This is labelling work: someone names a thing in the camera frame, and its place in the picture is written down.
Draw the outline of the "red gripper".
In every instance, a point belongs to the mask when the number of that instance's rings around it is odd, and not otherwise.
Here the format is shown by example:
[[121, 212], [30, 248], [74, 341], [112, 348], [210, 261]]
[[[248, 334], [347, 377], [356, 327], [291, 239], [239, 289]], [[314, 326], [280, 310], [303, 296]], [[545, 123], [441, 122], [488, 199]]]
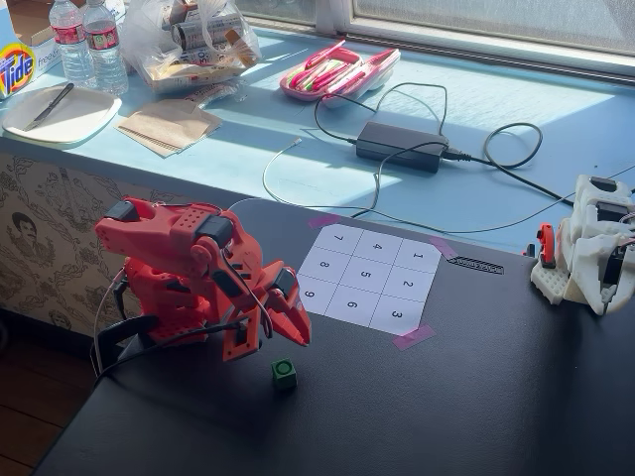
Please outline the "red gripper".
[[265, 265], [258, 279], [258, 299], [269, 300], [273, 328], [287, 339], [304, 346], [311, 342], [312, 324], [297, 294], [295, 271], [285, 264]]

